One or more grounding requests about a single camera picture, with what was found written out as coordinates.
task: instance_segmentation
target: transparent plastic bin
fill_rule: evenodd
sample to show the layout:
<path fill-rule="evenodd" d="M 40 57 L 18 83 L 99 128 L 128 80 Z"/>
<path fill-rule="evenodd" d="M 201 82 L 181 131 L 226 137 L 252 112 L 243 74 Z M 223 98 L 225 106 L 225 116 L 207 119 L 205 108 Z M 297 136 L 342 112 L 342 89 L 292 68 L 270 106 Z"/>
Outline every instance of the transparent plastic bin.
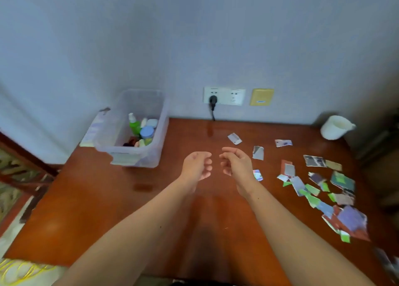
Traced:
<path fill-rule="evenodd" d="M 128 89 L 123 91 L 107 113 L 102 128 L 94 138 L 98 151 L 109 153 L 111 164 L 122 166 L 158 166 L 169 123 L 169 99 L 159 90 Z M 129 126 L 129 113 L 138 121 L 158 119 L 152 142 L 145 147 L 122 146 L 133 135 Z"/>

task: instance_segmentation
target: white cup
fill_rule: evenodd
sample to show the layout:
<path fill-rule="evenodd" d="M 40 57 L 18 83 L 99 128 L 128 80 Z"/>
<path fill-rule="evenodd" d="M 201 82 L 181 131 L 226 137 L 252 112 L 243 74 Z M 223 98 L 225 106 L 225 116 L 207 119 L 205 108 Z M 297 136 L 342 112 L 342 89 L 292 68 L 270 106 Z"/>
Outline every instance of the white cup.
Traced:
<path fill-rule="evenodd" d="M 336 140 L 355 128 L 356 125 L 348 119 L 341 116 L 331 116 L 324 123 L 320 132 L 322 133 L 323 138 L 327 140 Z"/>

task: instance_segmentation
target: green bottle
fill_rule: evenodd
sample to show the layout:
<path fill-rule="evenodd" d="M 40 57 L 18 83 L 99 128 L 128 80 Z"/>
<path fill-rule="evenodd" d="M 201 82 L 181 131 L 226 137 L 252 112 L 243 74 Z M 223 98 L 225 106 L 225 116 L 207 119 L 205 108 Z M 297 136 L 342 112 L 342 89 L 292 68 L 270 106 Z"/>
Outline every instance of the green bottle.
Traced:
<path fill-rule="evenodd" d="M 140 135 L 140 122 L 136 120 L 136 117 L 133 115 L 133 113 L 129 113 L 129 126 L 132 129 L 132 132 L 135 136 Z"/>

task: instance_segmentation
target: electrical outlet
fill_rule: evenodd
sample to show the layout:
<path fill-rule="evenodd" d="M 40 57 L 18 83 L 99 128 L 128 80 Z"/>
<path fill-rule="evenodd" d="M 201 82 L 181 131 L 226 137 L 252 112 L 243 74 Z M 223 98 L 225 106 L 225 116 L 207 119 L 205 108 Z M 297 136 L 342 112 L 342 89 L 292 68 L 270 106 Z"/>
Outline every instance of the electrical outlet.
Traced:
<path fill-rule="evenodd" d="M 242 105 L 245 97 L 245 89 L 207 86 L 203 89 L 203 102 L 209 103 L 209 98 L 212 95 L 217 97 L 216 104 Z"/>

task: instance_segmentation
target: wooden table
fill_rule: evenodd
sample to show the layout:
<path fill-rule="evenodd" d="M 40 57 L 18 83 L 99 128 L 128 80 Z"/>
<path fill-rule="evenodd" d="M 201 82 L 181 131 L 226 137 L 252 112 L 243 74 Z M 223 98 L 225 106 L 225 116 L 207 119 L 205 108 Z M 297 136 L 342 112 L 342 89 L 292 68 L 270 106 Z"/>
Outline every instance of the wooden table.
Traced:
<path fill-rule="evenodd" d="M 376 206 L 345 142 L 327 141 L 318 129 L 301 125 L 170 119 L 161 161 L 154 169 L 114 166 L 106 153 L 77 147 L 5 257 L 70 266 L 107 230 L 177 178 L 186 155 L 210 151 L 212 176 L 199 182 L 181 207 L 144 273 L 235 285 L 289 285 L 249 205 L 219 166 L 221 148 L 233 146 L 227 138 L 232 132 L 249 155 L 254 145 L 265 148 L 265 160 L 252 161 L 263 175 L 263 186 L 377 285 L 391 285 L 372 247 L 399 255 L 394 228 Z M 294 146 L 277 148 L 275 139 L 291 139 Z M 330 178 L 331 169 L 306 167 L 303 155 L 341 163 L 344 174 L 356 181 L 356 207 L 368 216 L 373 244 L 354 238 L 350 244 L 341 242 L 319 210 L 291 186 L 282 187 L 276 178 L 282 159 L 293 162 L 305 183 L 308 171 Z M 332 204 L 326 193 L 320 197 Z"/>

